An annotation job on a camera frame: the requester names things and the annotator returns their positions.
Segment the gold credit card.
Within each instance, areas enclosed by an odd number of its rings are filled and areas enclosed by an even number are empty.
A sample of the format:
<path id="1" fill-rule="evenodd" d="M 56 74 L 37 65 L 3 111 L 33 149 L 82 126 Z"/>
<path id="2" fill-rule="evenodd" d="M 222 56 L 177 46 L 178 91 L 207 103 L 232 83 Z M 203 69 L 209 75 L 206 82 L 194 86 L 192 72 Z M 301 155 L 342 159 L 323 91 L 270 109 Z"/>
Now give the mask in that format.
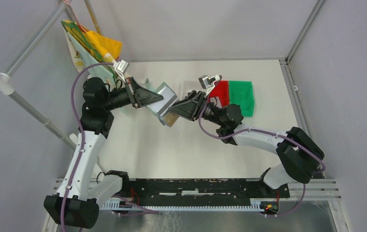
<path id="1" fill-rule="evenodd" d="M 164 116 L 165 125 L 168 127 L 172 127 L 174 123 L 178 120 L 179 116 L 173 113 L 167 113 Z"/>

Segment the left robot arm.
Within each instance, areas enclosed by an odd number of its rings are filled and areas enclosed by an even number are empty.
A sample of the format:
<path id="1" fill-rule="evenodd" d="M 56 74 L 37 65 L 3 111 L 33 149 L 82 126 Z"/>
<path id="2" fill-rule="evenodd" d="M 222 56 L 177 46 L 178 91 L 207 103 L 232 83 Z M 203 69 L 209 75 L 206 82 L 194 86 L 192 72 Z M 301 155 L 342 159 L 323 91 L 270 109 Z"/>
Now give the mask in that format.
<path id="1" fill-rule="evenodd" d="M 127 85 L 109 91 L 99 77 L 83 84 L 82 115 L 78 142 L 69 169 L 54 195 L 44 200 L 44 208 L 55 223 L 91 229 L 97 222 L 99 209 L 113 196 L 125 197 L 130 192 L 127 172 L 108 171 L 104 179 L 90 188 L 98 155 L 108 139 L 114 116 L 112 110 L 127 105 L 135 108 L 162 101 L 162 95 L 146 89 L 134 77 L 126 78 Z"/>

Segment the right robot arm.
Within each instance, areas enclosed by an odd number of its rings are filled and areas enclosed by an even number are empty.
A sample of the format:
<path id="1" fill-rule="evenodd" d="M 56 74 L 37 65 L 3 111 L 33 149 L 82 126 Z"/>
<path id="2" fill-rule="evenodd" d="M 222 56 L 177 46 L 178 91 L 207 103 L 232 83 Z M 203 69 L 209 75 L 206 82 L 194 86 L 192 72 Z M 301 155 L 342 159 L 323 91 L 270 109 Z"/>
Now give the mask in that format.
<path id="1" fill-rule="evenodd" d="M 277 155 L 281 163 L 265 171 L 257 185 L 263 197 L 272 196 L 280 186 L 293 181 L 307 184 L 314 174 L 325 170 L 323 151 L 303 129 L 292 127 L 281 131 L 252 128 L 243 123 L 239 105 L 217 107 L 208 102 L 205 92 L 192 91 L 183 100 L 174 103 L 168 112 L 199 124 L 204 119 L 218 125 L 215 134 L 204 128 L 201 130 L 225 144 L 251 146 Z"/>

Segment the clear plastic bin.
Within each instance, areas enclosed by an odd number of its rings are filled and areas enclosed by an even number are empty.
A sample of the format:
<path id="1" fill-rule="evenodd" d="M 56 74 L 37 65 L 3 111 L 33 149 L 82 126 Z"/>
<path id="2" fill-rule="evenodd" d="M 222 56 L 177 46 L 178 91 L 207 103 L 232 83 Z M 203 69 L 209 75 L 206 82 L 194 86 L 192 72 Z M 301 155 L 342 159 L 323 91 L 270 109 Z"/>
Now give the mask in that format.
<path id="1" fill-rule="evenodd" d="M 183 81 L 181 85 L 181 100 L 183 100 L 185 97 L 187 97 L 192 91 L 198 92 L 202 91 L 203 88 L 201 87 L 201 84 L 198 80 L 195 81 Z"/>

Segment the red plastic bin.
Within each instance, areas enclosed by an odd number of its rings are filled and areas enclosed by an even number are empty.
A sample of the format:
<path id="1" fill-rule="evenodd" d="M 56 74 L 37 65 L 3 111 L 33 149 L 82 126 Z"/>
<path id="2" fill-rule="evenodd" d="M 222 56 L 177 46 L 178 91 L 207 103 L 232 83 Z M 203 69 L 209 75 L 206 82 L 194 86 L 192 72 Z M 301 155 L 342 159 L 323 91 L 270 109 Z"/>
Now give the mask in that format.
<path id="1" fill-rule="evenodd" d="M 208 102 L 217 107 L 224 107 L 230 103 L 228 81 L 220 81 L 208 96 Z"/>

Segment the green plastic bin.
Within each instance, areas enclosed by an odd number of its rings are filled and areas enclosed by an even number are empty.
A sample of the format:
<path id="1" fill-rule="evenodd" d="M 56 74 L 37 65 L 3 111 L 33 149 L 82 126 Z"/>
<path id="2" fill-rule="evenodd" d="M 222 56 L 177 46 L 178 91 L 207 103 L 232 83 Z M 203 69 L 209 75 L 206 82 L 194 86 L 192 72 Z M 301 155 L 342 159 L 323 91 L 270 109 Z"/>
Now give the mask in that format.
<path id="1" fill-rule="evenodd" d="M 254 92 L 253 84 L 250 81 L 229 81 L 229 102 L 240 106 L 244 117 L 254 115 Z"/>

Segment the patterned cloth bags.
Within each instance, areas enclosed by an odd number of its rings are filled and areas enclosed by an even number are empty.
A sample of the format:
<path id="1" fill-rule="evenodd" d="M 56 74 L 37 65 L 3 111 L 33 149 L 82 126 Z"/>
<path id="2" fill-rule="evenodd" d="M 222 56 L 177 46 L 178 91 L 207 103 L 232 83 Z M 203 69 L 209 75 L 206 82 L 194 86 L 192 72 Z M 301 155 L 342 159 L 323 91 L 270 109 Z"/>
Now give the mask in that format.
<path id="1" fill-rule="evenodd" d="M 78 72 L 85 67 L 102 62 L 114 63 L 120 56 L 123 43 L 79 26 L 73 21 L 62 20 L 72 62 Z"/>

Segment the white pipe pole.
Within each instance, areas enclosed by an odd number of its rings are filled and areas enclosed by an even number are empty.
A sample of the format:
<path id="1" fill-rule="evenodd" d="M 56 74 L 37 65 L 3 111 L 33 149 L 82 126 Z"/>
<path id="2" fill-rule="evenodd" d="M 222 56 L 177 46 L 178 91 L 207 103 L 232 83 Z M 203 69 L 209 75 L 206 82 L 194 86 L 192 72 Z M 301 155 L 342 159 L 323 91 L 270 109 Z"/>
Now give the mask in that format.
<path id="1" fill-rule="evenodd" d="M 41 123 L 45 128 L 47 128 L 52 134 L 54 134 L 63 143 L 69 146 L 71 149 L 76 148 L 76 144 L 66 136 L 53 122 L 41 114 L 35 107 L 33 107 L 27 100 L 25 100 L 20 94 L 16 92 L 13 86 L 10 84 L 11 77 L 0 72 L 0 92 L 5 96 L 8 96 L 15 103 L 17 103 L 21 108 L 28 112 L 33 118 L 35 118 L 39 123 Z"/>

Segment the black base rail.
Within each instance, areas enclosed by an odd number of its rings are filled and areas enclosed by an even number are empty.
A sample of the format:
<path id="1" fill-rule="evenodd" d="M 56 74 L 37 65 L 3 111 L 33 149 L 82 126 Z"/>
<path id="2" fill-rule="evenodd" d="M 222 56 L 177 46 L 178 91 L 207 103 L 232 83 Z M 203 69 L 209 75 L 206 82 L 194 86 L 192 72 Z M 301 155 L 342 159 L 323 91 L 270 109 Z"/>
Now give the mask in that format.
<path id="1" fill-rule="evenodd" d="M 262 180 L 235 179 L 130 179 L 117 195 L 133 197 L 140 206 L 249 206 L 290 197 L 286 184 L 271 189 Z"/>

